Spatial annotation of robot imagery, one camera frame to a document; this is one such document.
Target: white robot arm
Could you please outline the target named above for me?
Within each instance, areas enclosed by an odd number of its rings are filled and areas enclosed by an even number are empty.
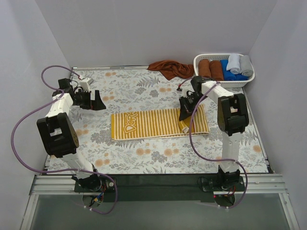
[[[196,76],[191,80],[194,92],[184,90],[180,101],[180,120],[192,115],[199,99],[217,82]],[[220,85],[214,87],[207,96],[218,105],[217,123],[223,135],[222,159],[238,160],[242,133],[248,125],[248,112],[244,94],[233,94]],[[219,173],[226,186],[239,180],[239,166],[234,161],[221,161]]]
[[[95,100],[91,100],[87,79],[82,80],[79,85],[80,89],[76,92],[77,88],[73,89],[70,79],[59,80],[59,87],[64,90],[64,95],[59,98],[60,91],[55,91],[52,94],[53,100],[59,99],[52,104],[48,114],[39,119],[36,124],[45,150],[49,155],[61,158],[72,169],[93,172],[96,171],[95,167],[78,151],[78,136],[72,127],[68,114],[72,105],[92,110],[106,109],[106,106],[100,99],[99,91],[95,91]],[[92,191],[96,191],[101,187],[101,181],[95,174],[77,171],[73,179],[83,188]]]

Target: floral tablecloth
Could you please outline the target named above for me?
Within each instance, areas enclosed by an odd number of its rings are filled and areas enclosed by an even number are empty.
[[[71,123],[79,137],[78,151],[101,173],[215,173],[218,163],[207,162],[193,152],[188,137],[111,141],[111,114],[139,110],[178,108],[181,94],[176,91],[180,78],[170,81],[160,72],[138,70],[78,71],[94,79],[91,90],[100,90],[107,109],[83,110],[72,107]],[[190,87],[187,82],[183,87]],[[243,92],[241,88],[230,91]],[[211,159],[222,155],[222,133],[217,125],[217,105],[204,102],[210,133],[194,137],[200,154]],[[239,161],[250,173],[267,173],[258,136],[249,116],[249,126],[240,143]],[[48,170],[68,168],[61,159],[51,157]]]

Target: white plastic basket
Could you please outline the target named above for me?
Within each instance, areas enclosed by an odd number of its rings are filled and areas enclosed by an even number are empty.
[[[199,54],[194,58],[194,71],[196,76],[198,76],[198,64],[203,59],[209,59],[209,60],[224,60],[228,59],[230,54]],[[255,70],[252,65],[254,74],[249,77],[248,80],[224,80],[221,81],[221,86],[223,88],[240,88],[246,85],[246,83],[254,80],[255,78]]]

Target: blue towel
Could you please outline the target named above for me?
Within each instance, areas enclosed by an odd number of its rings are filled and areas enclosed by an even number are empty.
[[[230,71],[226,70],[226,67],[227,67],[227,64],[228,64],[228,60],[220,60],[220,62],[222,64],[224,80],[225,81],[235,81],[236,80],[236,76],[233,73],[231,73]]]
[[[236,74],[236,81],[247,81],[248,77],[243,76],[242,74]]]

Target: glass panel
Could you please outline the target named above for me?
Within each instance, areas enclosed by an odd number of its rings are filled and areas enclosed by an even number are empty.
[[[278,194],[247,194],[231,210],[197,201],[118,202],[111,214],[103,216],[77,204],[82,204],[81,195],[40,195],[31,229],[289,229]],[[103,203],[98,209],[111,206]]]

